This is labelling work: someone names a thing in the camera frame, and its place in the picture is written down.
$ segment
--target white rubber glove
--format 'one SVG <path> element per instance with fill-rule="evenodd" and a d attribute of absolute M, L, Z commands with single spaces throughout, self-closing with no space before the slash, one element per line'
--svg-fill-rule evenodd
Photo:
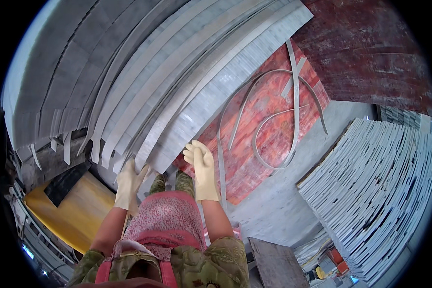
<path fill-rule="evenodd" d="M 119 207 L 128 210 L 129 214 L 138 214 L 138 201 L 136 200 L 136 193 L 144 180 L 144 176 L 149 169 L 149 165 L 146 164 L 141 172 L 136 174 L 134 171 L 134 159 L 131 158 L 123 167 L 123 170 L 117 176 L 117 195 L 115 196 L 115 207 Z"/>
<path fill-rule="evenodd" d="M 211 151 L 203 143 L 192 140 L 183 151 L 184 160 L 195 169 L 195 200 L 219 201 L 221 195 L 216 187 L 215 164 Z"/>

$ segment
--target leg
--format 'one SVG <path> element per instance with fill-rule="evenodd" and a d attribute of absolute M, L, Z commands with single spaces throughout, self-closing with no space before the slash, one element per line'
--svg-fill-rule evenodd
<path fill-rule="evenodd" d="M 149 195 L 165 191 L 165 177 L 157 173 L 149 191 Z"/>
<path fill-rule="evenodd" d="M 181 170 L 176 172 L 176 190 L 184 191 L 195 199 L 192 177 L 185 174 Z"/>

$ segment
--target red stone surface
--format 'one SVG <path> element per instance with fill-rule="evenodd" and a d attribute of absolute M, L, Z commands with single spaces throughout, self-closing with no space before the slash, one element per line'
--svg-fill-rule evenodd
<path fill-rule="evenodd" d="M 296 63 L 304 56 L 302 51 L 293 43 Z M 291 70 L 291 64 L 286 44 L 275 51 L 255 74 L 272 69 Z M 313 70 L 309 61 L 306 61 L 302 70 L 302 76 L 314 88 L 322 108 L 325 109 L 329 98 L 320 79 Z M 272 172 L 265 168 L 254 156 L 252 138 L 259 123 L 268 116 L 293 108 L 293 89 L 290 90 L 287 99 L 281 96 L 290 74 L 285 72 L 274 72 L 263 78 L 254 88 L 253 94 L 248 100 L 239 128 L 231 150 L 227 144 L 235 124 L 238 110 L 246 93 L 245 88 L 241 90 L 230 102 L 221 126 L 221 140 L 224 149 L 224 163 L 226 169 L 226 192 L 227 200 L 232 204 L 239 204 L 258 185 L 264 181 Z M 315 101 L 304 84 L 300 83 L 300 106 L 309 104 L 300 109 L 300 132 L 301 140 L 307 131 L 319 118 Z M 198 138 L 213 153 L 215 160 L 216 180 L 219 186 L 219 167 L 217 160 L 216 131 L 217 117 Z M 291 148 L 294 133 L 294 112 L 283 113 L 268 121 L 258 135 L 258 149 L 262 158 L 272 166 L 279 166 Z M 183 160 L 180 154 L 173 162 L 179 169 L 194 176 L 193 169 Z"/>
<path fill-rule="evenodd" d="M 432 80 L 408 26 L 387 0 L 303 0 L 314 17 L 292 39 L 332 100 L 432 116 Z"/>

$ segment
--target yellow object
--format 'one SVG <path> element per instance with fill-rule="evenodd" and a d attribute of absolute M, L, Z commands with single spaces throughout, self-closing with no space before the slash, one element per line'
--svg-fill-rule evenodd
<path fill-rule="evenodd" d="M 90 248 L 115 194 L 86 172 L 56 207 L 43 191 L 49 182 L 24 197 L 24 204 L 52 233 L 78 252 Z"/>
<path fill-rule="evenodd" d="M 319 279 L 325 279 L 327 277 L 327 275 L 325 274 L 325 271 L 323 271 L 323 269 L 321 267 L 317 267 L 315 269 L 315 272 L 317 272 L 317 276 Z"/>

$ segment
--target gray floor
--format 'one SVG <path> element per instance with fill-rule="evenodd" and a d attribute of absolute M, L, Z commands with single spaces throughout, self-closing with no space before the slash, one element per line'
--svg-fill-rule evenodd
<path fill-rule="evenodd" d="M 311 240 L 322 228 L 298 193 L 295 183 L 323 156 L 354 118 L 375 119 L 372 105 L 331 101 L 324 111 L 328 135 L 317 121 L 298 143 L 293 163 L 264 180 L 237 206 L 230 205 L 231 221 L 242 224 L 242 236 L 297 247 Z"/>

